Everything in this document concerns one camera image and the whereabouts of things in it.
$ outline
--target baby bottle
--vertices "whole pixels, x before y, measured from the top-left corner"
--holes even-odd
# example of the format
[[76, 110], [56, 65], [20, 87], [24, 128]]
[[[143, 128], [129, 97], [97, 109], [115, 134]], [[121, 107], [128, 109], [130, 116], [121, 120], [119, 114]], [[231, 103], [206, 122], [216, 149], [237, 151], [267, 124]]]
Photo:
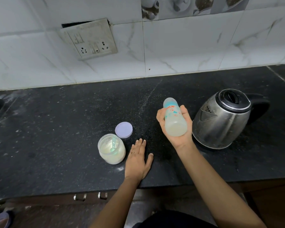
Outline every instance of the baby bottle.
[[165, 129], [170, 136], [179, 137], [187, 132], [187, 122], [184, 119], [181, 109], [173, 98], [167, 98], [163, 102], [166, 108]]

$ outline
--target right hand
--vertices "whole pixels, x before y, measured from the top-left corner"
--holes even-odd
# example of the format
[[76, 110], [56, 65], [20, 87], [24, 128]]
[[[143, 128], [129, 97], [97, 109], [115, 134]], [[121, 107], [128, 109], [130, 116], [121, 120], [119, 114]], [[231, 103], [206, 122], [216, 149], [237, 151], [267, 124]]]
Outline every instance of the right hand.
[[187, 122], [187, 132], [179, 137], [172, 137], [169, 134], [167, 134], [166, 129], [165, 129], [165, 113], [166, 113], [166, 108], [162, 108], [157, 111], [156, 119], [160, 123], [160, 126], [162, 128], [162, 131], [164, 135], [168, 138], [168, 140], [171, 142], [173, 147], [176, 149], [176, 151], [184, 146], [195, 146], [193, 141], [192, 141], [192, 120], [190, 118], [190, 115], [188, 113], [188, 110], [184, 105], [180, 106], [181, 113], [184, 117], [184, 119]]

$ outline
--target stainless steel kettle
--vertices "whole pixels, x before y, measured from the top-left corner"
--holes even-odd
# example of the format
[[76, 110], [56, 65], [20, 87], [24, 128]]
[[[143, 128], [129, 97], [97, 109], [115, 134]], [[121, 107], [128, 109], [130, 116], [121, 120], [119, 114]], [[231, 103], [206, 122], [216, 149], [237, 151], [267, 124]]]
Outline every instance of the stainless steel kettle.
[[219, 91], [196, 114], [192, 134], [206, 147], [226, 148], [246, 124], [261, 117], [269, 106], [270, 101], [260, 94], [244, 94], [234, 89]]

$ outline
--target bottle label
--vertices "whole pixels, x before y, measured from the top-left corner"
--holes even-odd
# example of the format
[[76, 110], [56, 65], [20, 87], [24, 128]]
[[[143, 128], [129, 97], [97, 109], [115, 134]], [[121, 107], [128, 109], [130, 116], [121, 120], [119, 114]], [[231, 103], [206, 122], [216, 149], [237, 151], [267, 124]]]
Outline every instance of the bottle label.
[[166, 116], [165, 119], [169, 116], [169, 117], [178, 117], [181, 115], [181, 109], [179, 108], [178, 105], [170, 105], [168, 107], [166, 107]]

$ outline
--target drawer handle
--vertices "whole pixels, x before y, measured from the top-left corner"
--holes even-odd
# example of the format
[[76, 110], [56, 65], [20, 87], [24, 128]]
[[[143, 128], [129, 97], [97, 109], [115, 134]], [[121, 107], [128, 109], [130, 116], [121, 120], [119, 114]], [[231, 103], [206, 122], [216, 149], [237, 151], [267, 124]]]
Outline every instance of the drawer handle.
[[75, 201], [82, 201], [82, 202], [84, 202], [86, 200], [86, 198], [87, 198], [87, 194], [84, 194], [84, 198], [83, 199], [78, 199], [77, 195], [76, 194], [74, 195], [74, 200]]
[[108, 193], [105, 193], [104, 195], [105, 195], [105, 196], [102, 197], [102, 196], [101, 196], [101, 192], [98, 192], [98, 198], [99, 198], [99, 199], [106, 200], [106, 199], [108, 198]]

